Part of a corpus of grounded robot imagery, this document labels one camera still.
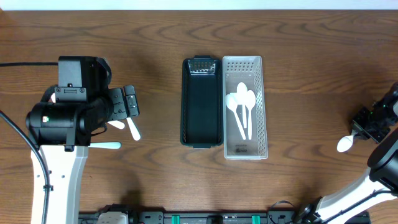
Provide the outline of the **dark green plastic basket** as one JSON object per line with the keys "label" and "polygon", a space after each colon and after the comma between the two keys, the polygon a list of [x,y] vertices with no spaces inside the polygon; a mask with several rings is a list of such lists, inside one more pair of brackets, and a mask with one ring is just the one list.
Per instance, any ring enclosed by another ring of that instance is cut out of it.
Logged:
{"label": "dark green plastic basket", "polygon": [[196,55],[182,63],[180,142],[206,149],[223,143],[222,68],[217,58]]}

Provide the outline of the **white plastic spoon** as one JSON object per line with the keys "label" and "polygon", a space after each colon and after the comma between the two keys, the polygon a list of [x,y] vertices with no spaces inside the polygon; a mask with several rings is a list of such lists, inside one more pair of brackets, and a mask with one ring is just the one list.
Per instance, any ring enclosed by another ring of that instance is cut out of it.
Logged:
{"label": "white plastic spoon", "polygon": [[245,97],[245,105],[248,109],[248,139],[252,139],[252,109],[256,104],[256,96],[252,90],[248,90]]}
{"label": "white plastic spoon", "polygon": [[242,107],[242,116],[243,116],[243,128],[247,128],[247,117],[246,117],[246,105],[245,105],[245,97],[248,89],[245,83],[240,82],[237,85],[237,94],[238,104]]}
{"label": "white plastic spoon", "polygon": [[246,140],[246,135],[244,133],[243,126],[241,124],[240,118],[239,118],[239,116],[237,114],[237,111],[236,111],[237,107],[238,107],[238,104],[237,104],[236,100],[234,99],[234,97],[231,94],[226,95],[226,106],[227,106],[227,108],[229,110],[231,110],[233,112],[235,120],[236,120],[236,123],[237,123],[237,126],[238,126],[238,129],[239,129],[239,132],[240,132],[240,135],[241,135],[243,140]]}

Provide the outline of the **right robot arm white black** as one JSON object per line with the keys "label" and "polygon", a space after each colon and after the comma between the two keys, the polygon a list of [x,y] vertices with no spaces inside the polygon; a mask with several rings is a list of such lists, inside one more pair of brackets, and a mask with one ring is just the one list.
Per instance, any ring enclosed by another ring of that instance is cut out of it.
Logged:
{"label": "right robot arm white black", "polygon": [[292,219],[293,223],[346,223],[355,215],[379,203],[397,198],[397,83],[373,109],[361,108],[351,120],[351,134],[340,139],[338,152],[350,149],[355,139],[372,139],[364,174],[350,185],[308,204]]}

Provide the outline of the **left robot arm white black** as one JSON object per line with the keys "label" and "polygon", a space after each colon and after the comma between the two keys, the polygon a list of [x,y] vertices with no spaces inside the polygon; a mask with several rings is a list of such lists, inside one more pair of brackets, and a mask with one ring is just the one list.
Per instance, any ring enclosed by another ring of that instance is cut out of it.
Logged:
{"label": "left robot arm white black", "polygon": [[92,143],[98,129],[127,121],[134,140],[141,138],[133,117],[139,115],[132,85],[109,88],[106,59],[61,56],[58,83],[43,94],[25,119],[34,150],[32,223],[77,223],[84,166],[91,147],[119,149],[120,142]]}

